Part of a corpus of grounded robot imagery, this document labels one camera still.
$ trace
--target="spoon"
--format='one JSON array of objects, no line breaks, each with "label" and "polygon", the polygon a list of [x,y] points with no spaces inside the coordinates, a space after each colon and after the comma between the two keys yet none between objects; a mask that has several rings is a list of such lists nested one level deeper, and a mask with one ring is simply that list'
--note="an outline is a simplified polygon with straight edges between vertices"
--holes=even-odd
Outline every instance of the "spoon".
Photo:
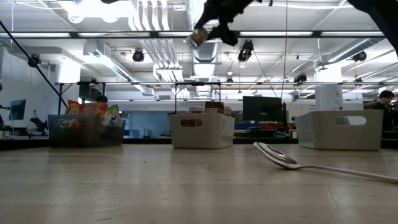
[{"label": "spoon", "polygon": [[334,167],[301,166],[294,159],[290,158],[288,155],[284,154],[283,152],[277,150],[276,148],[274,148],[270,145],[267,145],[267,144],[264,144],[261,142],[255,142],[254,146],[263,156],[265,156],[271,162],[277,164],[278,166],[286,168],[286,169],[304,169],[304,168],[323,169],[323,170],[328,170],[328,171],[341,172],[344,174],[357,175],[360,177],[375,179],[375,180],[382,181],[382,182],[398,184],[398,178],[395,178],[395,177],[388,177],[388,176],[377,175],[377,174],[367,174],[364,172],[357,172],[357,171],[339,169],[339,168],[334,168]]}]

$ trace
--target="box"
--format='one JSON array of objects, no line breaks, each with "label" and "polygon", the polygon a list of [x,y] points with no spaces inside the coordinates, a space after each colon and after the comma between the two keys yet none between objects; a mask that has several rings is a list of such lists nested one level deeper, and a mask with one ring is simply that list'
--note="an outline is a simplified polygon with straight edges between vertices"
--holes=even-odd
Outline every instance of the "box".
[{"label": "box", "polygon": [[235,119],[220,113],[170,116],[176,148],[220,149],[233,145]]},{"label": "box", "polygon": [[383,110],[312,111],[295,119],[298,144],[310,149],[379,150],[382,119]]},{"label": "box", "polygon": [[[78,121],[76,128],[63,128],[61,121]],[[116,127],[102,124],[101,118],[91,115],[49,115],[49,138],[52,147],[103,147],[122,144],[124,125],[120,119]]]}]

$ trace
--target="ceiling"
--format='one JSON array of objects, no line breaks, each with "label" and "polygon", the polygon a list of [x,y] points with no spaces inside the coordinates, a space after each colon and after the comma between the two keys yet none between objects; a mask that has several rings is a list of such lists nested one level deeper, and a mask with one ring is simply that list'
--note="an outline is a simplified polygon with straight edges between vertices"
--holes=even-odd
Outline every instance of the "ceiling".
[{"label": "ceiling", "polygon": [[[55,32],[55,31],[111,31],[131,30],[127,24],[126,17],[120,17],[114,23],[107,23],[99,17],[85,18],[79,24],[73,24],[68,20],[68,12],[61,7],[72,4],[71,1],[49,1],[42,4],[38,1],[16,1],[0,0],[0,20],[8,29],[19,32]],[[370,17],[354,8],[341,9],[297,9],[282,7],[286,1],[274,0],[274,6],[268,7],[268,2],[263,4],[252,4],[245,9],[244,14],[235,18],[230,28],[234,30],[378,30]],[[290,6],[322,7],[322,6],[349,6],[346,1],[341,0],[289,0]],[[187,17],[184,0],[168,1],[168,20],[170,29],[187,30]],[[43,9],[43,7],[56,8],[54,10]],[[249,59],[245,68],[240,68],[236,53],[243,45],[244,39],[239,40],[235,47],[223,44],[217,56],[214,77],[210,81],[219,80],[224,82],[227,72],[232,72],[235,82],[264,81],[264,74],[268,80],[279,82],[283,80],[283,74],[288,78],[294,77],[292,70],[306,62],[306,59],[314,58],[319,53],[327,55],[341,49],[355,39],[333,38],[333,39],[253,39],[254,55]],[[21,40],[25,46],[34,47],[60,47],[84,60],[81,55],[82,45],[86,40]],[[129,70],[136,80],[142,82],[154,82],[153,61],[146,55],[143,62],[136,63],[132,60],[132,53],[136,48],[142,48],[139,39],[98,39],[97,43],[102,46],[107,44],[112,50],[112,58],[117,60],[124,68]],[[174,39],[174,48],[178,61],[183,68],[183,77],[192,81],[193,65],[192,54],[183,39]],[[368,61],[359,62],[354,68],[352,61],[343,61],[342,76],[344,80],[352,79],[355,74],[377,71],[388,65],[398,62],[397,55],[387,40],[373,45],[365,50]],[[315,69],[307,70],[308,81],[313,80]],[[82,76],[96,77],[99,80],[118,81],[117,75],[101,64],[89,64],[82,71]],[[381,80],[398,78],[395,69],[389,72],[366,78],[367,82],[379,82]]]}]

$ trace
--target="wooden table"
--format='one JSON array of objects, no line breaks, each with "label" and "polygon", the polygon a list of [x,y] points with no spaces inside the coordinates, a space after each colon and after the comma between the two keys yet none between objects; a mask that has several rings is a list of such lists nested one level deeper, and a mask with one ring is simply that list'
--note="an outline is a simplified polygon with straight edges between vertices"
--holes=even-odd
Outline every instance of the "wooden table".
[{"label": "wooden table", "polygon": [[[302,164],[398,176],[397,151],[277,145]],[[0,223],[397,223],[398,185],[283,170],[252,146],[0,152]]]}]

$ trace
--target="computer monitor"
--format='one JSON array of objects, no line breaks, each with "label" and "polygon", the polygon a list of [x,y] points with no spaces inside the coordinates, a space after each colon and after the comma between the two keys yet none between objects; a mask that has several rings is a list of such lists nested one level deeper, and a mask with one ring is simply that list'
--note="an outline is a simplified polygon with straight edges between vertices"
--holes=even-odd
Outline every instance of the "computer monitor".
[{"label": "computer monitor", "polygon": [[274,97],[244,96],[243,120],[284,122],[282,99]]},{"label": "computer monitor", "polygon": [[11,121],[23,120],[25,115],[26,100],[14,100],[10,102],[8,119]]}]

